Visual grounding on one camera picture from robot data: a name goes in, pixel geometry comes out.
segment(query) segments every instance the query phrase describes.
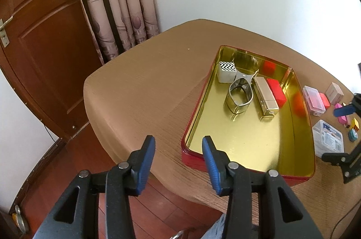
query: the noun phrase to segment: black cable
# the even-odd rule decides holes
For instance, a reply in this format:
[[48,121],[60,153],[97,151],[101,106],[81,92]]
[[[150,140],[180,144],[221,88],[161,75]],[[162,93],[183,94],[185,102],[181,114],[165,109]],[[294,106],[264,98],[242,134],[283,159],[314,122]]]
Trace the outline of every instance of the black cable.
[[347,215],[348,215],[350,212],[352,212],[353,209],[354,209],[360,202],[361,202],[361,199],[360,199],[358,202],[356,202],[356,204],[347,212],[347,214],[345,214],[345,215],[336,223],[335,227],[333,228],[333,230],[332,230],[332,232],[331,232],[330,239],[332,239],[333,233],[334,233],[334,231],[336,230],[338,224],[340,224],[340,222],[341,222],[344,218],[346,218]]
[[50,136],[51,139],[53,140],[53,142],[56,143],[56,141],[54,140],[53,136],[51,136],[49,130],[46,128],[45,124],[43,124],[43,125],[44,125],[44,127],[45,127],[46,132],[49,134],[49,136]]

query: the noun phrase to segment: wooden floor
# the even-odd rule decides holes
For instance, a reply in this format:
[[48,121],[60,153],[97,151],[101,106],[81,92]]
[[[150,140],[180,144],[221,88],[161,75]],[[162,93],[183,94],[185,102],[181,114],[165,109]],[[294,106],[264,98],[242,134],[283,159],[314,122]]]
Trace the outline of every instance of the wooden floor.
[[[75,175],[83,169],[91,173],[109,170],[115,164],[103,150],[88,125],[46,167],[29,188],[21,209],[32,238],[47,213]],[[149,179],[145,190],[130,197],[130,208],[137,239],[169,239],[178,231],[194,227],[189,239],[201,238],[221,216],[221,212],[187,201],[168,191],[158,180]],[[99,238],[105,238],[105,199],[99,198]]]

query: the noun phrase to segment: metal screw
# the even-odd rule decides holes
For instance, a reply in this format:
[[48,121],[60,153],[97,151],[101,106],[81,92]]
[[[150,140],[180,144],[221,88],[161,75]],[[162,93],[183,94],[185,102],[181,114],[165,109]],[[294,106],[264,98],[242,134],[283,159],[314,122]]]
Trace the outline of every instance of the metal screw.
[[80,178],[85,178],[85,177],[88,177],[89,176],[89,171],[88,170],[81,170],[79,172],[79,177]]
[[129,163],[128,162],[121,162],[118,164],[118,168],[119,169],[126,169],[129,167]]
[[238,163],[236,163],[236,162],[229,162],[229,163],[228,163],[228,168],[230,168],[230,169],[232,169],[232,170],[238,169]]
[[278,172],[276,170],[269,170],[268,171],[268,174],[271,176],[271,177],[277,177],[278,176]]

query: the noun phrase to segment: label with barcode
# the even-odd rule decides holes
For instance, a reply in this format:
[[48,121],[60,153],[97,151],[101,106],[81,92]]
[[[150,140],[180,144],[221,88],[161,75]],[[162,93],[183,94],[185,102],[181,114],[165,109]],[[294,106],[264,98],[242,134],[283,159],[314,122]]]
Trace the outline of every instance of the label with barcode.
[[342,150],[341,141],[332,136],[332,134],[329,132],[324,132],[323,142],[325,145],[328,145],[338,152],[341,152]]

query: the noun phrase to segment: black and white zigzag box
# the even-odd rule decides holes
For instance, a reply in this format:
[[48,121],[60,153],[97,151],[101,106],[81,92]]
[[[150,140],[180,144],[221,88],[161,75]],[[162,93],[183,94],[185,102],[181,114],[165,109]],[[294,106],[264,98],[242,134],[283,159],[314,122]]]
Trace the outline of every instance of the black and white zigzag box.
[[236,67],[233,62],[219,62],[217,77],[221,83],[232,83],[236,77]]

